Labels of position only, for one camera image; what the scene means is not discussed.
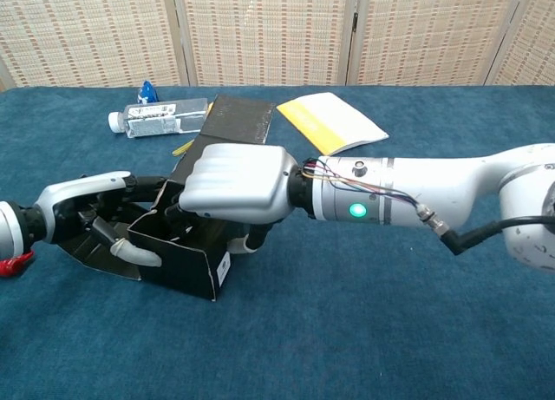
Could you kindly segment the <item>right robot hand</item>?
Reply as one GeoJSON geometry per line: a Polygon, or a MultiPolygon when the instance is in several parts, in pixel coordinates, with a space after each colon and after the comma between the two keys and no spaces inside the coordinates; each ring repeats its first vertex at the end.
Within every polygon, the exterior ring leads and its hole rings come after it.
{"type": "Polygon", "coordinates": [[[227,251],[254,253],[264,244],[272,226],[295,208],[288,183],[296,167],[296,160],[282,146],[208,145],[165,215],[178,219],[192,213],[245,224],[249,232],[229,240],[227,251]]]}

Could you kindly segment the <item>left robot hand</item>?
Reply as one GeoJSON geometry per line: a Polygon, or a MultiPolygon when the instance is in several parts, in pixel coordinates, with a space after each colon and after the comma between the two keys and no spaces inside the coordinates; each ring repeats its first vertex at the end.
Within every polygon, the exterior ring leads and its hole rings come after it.
{"type": "Polygon", "coordinates": [[[58,245],[89,233],[124,262],[160,267],[161,256],[134,245],[117,233],[111,222],[128,205],[154,201],[166,181],[160,176],[113,171],[49,185],[33,204],[33,210],[42,216],[33,237],[58,245]]]}

